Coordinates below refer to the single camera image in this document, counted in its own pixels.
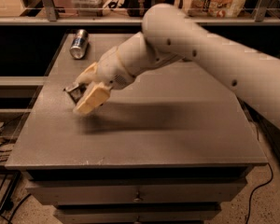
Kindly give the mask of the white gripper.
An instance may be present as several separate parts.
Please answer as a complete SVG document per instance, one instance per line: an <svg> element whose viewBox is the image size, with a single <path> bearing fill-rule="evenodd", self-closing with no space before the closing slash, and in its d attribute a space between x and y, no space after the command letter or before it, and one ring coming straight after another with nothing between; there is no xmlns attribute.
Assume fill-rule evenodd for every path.
<svg viewBox="0 0 280 224"><path fill-rule="evenodd" d="M90 114L110 98L111 88L122 90L134 81L135 77L120 60L118 48L113 47L102 55L98 63L92 63L76 78L77 84L90 85L77 102L74 112L79 115Z"/></svg>

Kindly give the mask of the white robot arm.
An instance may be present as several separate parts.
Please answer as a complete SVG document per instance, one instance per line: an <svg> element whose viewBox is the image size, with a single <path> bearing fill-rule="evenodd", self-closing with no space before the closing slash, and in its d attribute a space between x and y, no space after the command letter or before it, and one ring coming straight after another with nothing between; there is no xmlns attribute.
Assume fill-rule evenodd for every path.
<svg viewBox="0 0 280 224"><path fill-rule="evenodd" d="M182 58L208 74L280 130L280 60L206 31L169 4L151 7L142 31L107 51L76 79L88 88L75 111L87 115L148 70Z"/></svg>

